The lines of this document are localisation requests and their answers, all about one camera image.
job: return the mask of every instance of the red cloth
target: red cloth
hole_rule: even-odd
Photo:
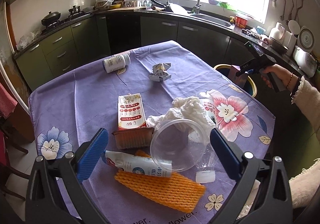
[[[7,165],[7,159],[5,156],[4,135],[1,131],[0,131],[0,164],[3,164],[4,166]]]
[[[0,84],[0,116],[5,119],[14,111],[17,101]]]

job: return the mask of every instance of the gas stove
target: gas stove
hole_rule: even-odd
[[[67,23],[67,22],[69,22],[69,21],[71,21],[73,19],[77,19],[77,18],[82,17],[84,15],[86,15],[86,13],[84,11],[80,11],[80,12],[78,12],[76,14],[69,15],[69,17],[67,17],[66,19],[64,19],[62,21],[58,20],[55,23],[50,24],[49,26],[46,26],[45,29],[42,30],[41,35],[46,34],[49,31],[55,29],[56,27],[61,26],[61,25],[65,24],[65,23]]]

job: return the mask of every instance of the pink flower print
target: pink flower print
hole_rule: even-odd
[[[213,98],[217,126],[226,139],[233,142],[238,133],[243,137],[250,137],[253,126],[244,115],[249,111],[247,103],[236,96],[229,96],[226,99],[222,93],[216,90],[209,91],[209,94]]]

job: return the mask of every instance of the bracelet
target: bracelet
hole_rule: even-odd
[[[290,82],[291,82],[291,80],[292,80],[292,76],[293,76],[293,73],[291,73],[290,81],[288,82],[287,87],[286,87],[287,89],[288,89],[289,84],[290,84]]]

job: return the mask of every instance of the purple tablecloth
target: purple tablecloth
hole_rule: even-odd
[[[174,41],[132,50],[126,72],[107,74],[102,60],[70,71],[35,90],[29,98],[37,151],[47,159],[60,158],[76,149],[103,127],[109,132],[108,150],[118,151],[111,132],[117,129],[119,95],[141,93],[146,117],[165,114],[175,97],[188,97],[201,91],[217,90],[215,110],[220,128],[243,151],[263,158],[273,135],[275,117],[246,92],[182,48]],[[152,82],[152,66],[170,62],[172,78]],[[231,111],[237,118],[230,120]],[[205,184],[206,192],[192,214],[157,204],[128,189],[114,179],[116,169],[99,160],[84,187],[97,207],[112,224],[179,224],[207,222],[219,210],[231,192],[230,180],[218,162],[216,181]],[[182,172],[195,180],[195,167]],[[71,214],[79,216],[58,184]]]

